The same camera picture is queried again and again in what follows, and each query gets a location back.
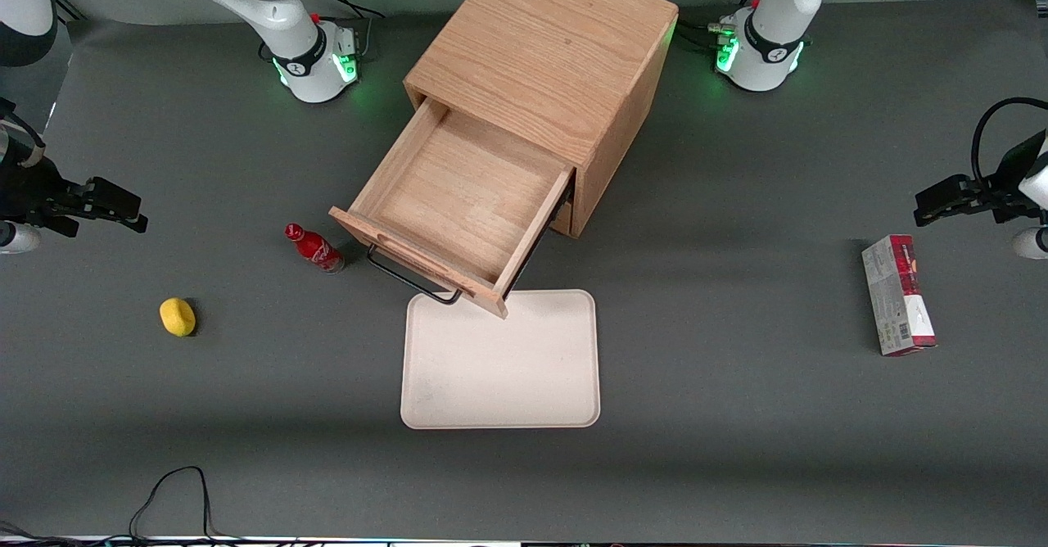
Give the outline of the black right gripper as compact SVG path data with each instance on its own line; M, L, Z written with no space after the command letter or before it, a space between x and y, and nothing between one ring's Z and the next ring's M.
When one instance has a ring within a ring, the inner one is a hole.
M23 167L22 155L8 152L1 163L1 219L26 224L27 215L34 212L34 226L74 238L79 222L53 207L50 197L64 195L67 181L52 160L43 156L40 161ZM81 219L104 219L121 224L135 233L147 231L147 217L141 214L141 197L102 177L92 177L82 185L71 185L69 196L74 200L74 216Z

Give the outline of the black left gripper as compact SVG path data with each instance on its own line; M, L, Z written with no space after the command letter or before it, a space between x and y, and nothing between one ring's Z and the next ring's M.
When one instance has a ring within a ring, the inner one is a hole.
M1047 137L1045 130L1016 145L1003 156L994 173L1003 188L1025 196L1038 206L1047 205ZM994 207L994 221L1003 224L1021 218L1021 206L994 204L973 178L954 174L915 196L915 225L929 224L956 215L976 215Z

